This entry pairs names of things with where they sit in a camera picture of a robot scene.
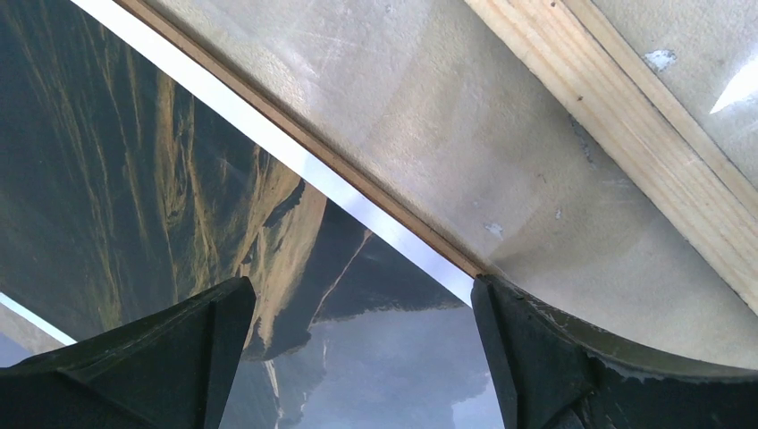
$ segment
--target wood grain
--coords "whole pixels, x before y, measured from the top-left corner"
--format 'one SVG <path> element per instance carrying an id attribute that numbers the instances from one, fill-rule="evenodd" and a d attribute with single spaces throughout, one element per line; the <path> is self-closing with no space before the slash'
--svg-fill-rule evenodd
<path id="1" fill-rule="evenodd" d="M 466 1 L 758 313 L 755 189 L 600 13 L 581 0 Z"/>
<path id="2" fill-rule="evenodd" d="M 274 123 L 290 137 L 295 139 L 313 156 L 324 162 L 339 174 L 345 181 L 359 192 L 382 208 L 387 214 L 415 233 L 437 253 L 448 259 L 455 266 L 470 276 L 476 276 L 484 270 L 481 261 L 474 261 L 451 245 L 444 237 L 429 227 L 407 208 L 401 205 L 365 174 L 353 167 L 341 156 L 331 150 L 320 139 L 313 136 L 292 118 L 276 107 L 265 96 L 255 90 L 244 79 L 210 55 L 204 48 L 195 43 L 187 34 L 171 24 L 165 17 L 143 0 L 115 0 L 125 10 L 145 22 L 158 34 L 177 46 L 184 54 L 203 66 L 216 76 L 227 87 L 246 100 L 269 121 Z"/>

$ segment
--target white stripe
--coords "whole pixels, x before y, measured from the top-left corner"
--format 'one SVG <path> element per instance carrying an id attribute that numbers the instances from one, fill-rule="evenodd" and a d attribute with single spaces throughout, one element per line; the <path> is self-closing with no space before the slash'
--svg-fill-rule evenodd
<path id="1" fill-rule="evenodd" d="M 471 305 L 471 277 L 369 201 L 209 71 L 113 1 L 72 1 L 456 297 Z"/>
<path id="2" fill-rule="evenodd" d="M 66 335 L 65 333 L 61 332 L 60 329 L 52 326 L 48 322 L 42 320 L 41 317 L 38 315 L 35 315 L 31 311 L 29 311 L 26 307 L 19 304 L 18 302 L 12 300 L 10 297 L 5 295 L 3 292 L 0 292 L 0 304 L 8 307 L 8 309 L 12 310 L 15 314 L 20 315 L 27 321 L 29 321 L 31 324 L 34 324 L 42 330 L 42 332 L 46 333 L 47 335 L 53 337 L 53 339 L 57 340 L 64 346 L 70 346 L 72 344 L 76 343 L 76 340 L 71 338 L 70 336 Z"/>

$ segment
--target wooden strip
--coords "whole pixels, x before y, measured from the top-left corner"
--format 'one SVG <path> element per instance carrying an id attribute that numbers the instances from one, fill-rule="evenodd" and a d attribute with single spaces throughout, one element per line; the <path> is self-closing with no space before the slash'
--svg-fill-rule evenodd
<path id="1" fill-rule="evenodd" d="M 115 0 L 115 2 L 216 76 L 217 79 L 250 103 L 269 121 L 300 143 L 308 152 L 337 172 L 347 183 L 355 187 L 374 204 L 416 234 L 429 247 L 433 248 L 434 251 L 472 277 L 484 271 L 481 268 L 484 267 L 481 261 L 475 262 L 453 247 L 445 238 L 414 214 L 410 213 L 408 209 L 370 181 L 362 172 L 358 171 L 351 164 L 348 164 L 322 141 L 300 127 L 287 114 L 283 113 L 268 99 L 253 89 L 245 80 L 217 61 L 160 13 L 145 4 L 144 0 Z"/>
<path id="2" fill-rule="evenodd" d="M 466 1 L 758 313 L 755 189 L 741 183 L 736 169 L 729 171 L 729 160 L 710 139 L 697 139 L 697 151 L 683 139 L 702 131 L 672 113 L 681 106 L 665 105 L 661 95 L 651 98 L 674 118 L 675 129 L 561 0 Z M 601 27 L 596 19 L 589 22 L 588 28 Z M 601 39 L 613 40 L 612 28 L 603 29 Z M 633 75 L 655 92 L 643 73 Z"/>
<path id="3" fill-rule="evenodd" d="M 758 191 L 613 28 L 600 9 L 591 0 L 563 0 L 563 3 L 745 208 L 758 218 Z"/>

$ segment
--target white trim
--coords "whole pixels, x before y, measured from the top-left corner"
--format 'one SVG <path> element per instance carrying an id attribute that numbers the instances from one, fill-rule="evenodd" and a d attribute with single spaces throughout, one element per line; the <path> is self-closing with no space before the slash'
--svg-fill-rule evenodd
<path id="1" fill-rule="evenodd" d="M 26 319 L 29 323 L 37 326 L 37 328 L 42 330 L 42 332 L 46 333 L 47 335 L 52 337 L 54 340 L 60 342 L 64 346 L 71 346 L 72 344 L 76 343 L 76 340 L 74 340 L 70 336 L 63 333 L 60 329 L 52 326 L 51 324 L 43 320 L 38 315 L 35 315 L 23 305 L 12 300 L 3 292 L 0 292 L 0 304 L 8 307 L 8 309 L 13 311 L 15 314 L 20 315 L 21 317 Z"/>
<path id="2" fill-rule="evenodd" d="M 290 167 L 456 297 L 471 305 L 473 279 L 385 213 L 213 74 L 112 0 L 72 0 L 260 147 Z"/>

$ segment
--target white scuff mark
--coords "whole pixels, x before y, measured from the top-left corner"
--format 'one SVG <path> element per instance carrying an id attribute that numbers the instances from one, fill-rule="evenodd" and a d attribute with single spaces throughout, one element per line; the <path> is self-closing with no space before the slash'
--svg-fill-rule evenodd
<path id="1" fill-rule="evenodd" d="M 497 223 L 485 223 L 484 228 L 492 235 L 502 240 L 502 227 Z"/>
<path id="2" fill-rule="evenodd" d="M 744 100 L 756 92 L 758 92 L 758 57 L 748 62 L 729 81 L 727 87 L 724 88 L 724 92 L 721 93 L 719 99 L 716 100 L 716 104 L 713 105 L 711 114 L 715 114 L 737 101 Z"/>
<path id="3" fill-rule="evenodd" d="M 658 49 L 645 54 L 644 60 L 654 72 L 663 72 L 677 61 L 677 55 L 670 49 Z"/>

